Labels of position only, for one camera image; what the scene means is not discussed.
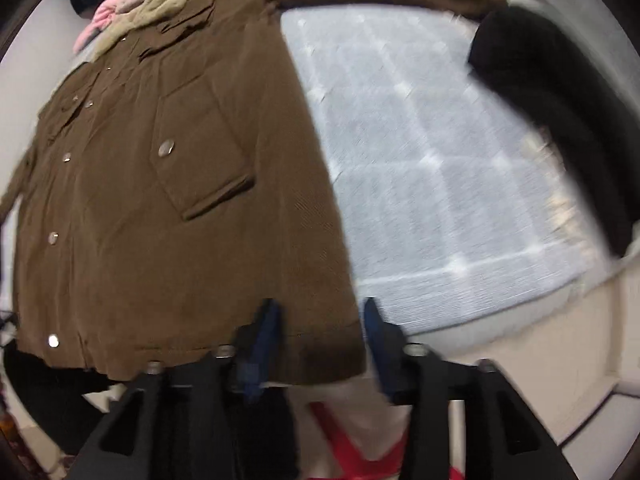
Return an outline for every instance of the jacket sleeve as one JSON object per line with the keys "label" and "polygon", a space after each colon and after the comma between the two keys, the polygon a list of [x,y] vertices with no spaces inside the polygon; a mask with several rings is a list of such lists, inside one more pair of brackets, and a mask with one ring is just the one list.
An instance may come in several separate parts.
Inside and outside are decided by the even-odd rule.
{"label": "jacket sleeve", "polygon": [[22,156],[20,163],[14,169],[14,174],[9,181],[2,198],[0,198],[0,285],[2,284],[2,226],[14,208],[15,201],[22,194],[25,184],[28,182],[35,163],[34,142],[28,147]]}

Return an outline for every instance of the black metal bracket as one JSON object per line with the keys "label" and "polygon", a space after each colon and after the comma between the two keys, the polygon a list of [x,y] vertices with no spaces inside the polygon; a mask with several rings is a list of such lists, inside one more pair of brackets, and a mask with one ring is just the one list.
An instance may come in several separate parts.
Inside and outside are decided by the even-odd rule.
{"label": "black metal bracket", "polygon": [[413,405],[400,480],[449,478],[449,401],[465,401],[467,480],[577,480],[542,423],[498,366],[451,363],[385,322],[367,299],[364,327],[380,387]]}
{"label": "black metal bracket", "polygon": [[282,388],[262,389],[281,323],[278,303],[266,300],[233,345],[177,367],[150,362],[68,480],[294,480],[292,415]]}

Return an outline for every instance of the red object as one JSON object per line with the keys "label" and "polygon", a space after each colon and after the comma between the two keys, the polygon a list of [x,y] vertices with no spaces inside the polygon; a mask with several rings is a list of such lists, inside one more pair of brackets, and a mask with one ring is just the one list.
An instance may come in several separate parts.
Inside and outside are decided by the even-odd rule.
{"label": "red object", "polygon": [[[310,402],[308,408],[316,418],[337,463],[342,468],[344,476],[332,480],[382,480],[398,474],[404,456],[406,432],[382,458],[365,460],[335,420],[334,414],[324,405],[324,402]],[[452,467],[449,479],[464,480],[464,477],[460,471]],[[309,478],[308,480],[326,479]]]}

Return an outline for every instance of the beige fabric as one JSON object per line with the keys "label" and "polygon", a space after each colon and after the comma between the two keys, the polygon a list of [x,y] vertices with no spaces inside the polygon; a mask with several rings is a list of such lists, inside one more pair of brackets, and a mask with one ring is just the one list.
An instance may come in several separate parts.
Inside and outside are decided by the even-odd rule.
{"label": "beige fabric", "polygon": [[130,30],[142,28],[153,22],[175,16],[182,10],[187,0],[145,0],[131,12],[117,15],[111,25],[98,38],[94,61],[107,52]]}

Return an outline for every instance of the dark clothing pile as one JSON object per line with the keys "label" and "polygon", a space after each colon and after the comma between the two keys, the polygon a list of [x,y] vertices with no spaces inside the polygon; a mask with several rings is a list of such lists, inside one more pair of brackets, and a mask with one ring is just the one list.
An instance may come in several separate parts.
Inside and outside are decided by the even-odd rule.
{"label": "dark clothing pile", "polygon": [[624,256],[640,219],[635,115],[555,24],[523,8],[498,9],[482,21],[469,63],[484,83],[548,128],[611,252]]}

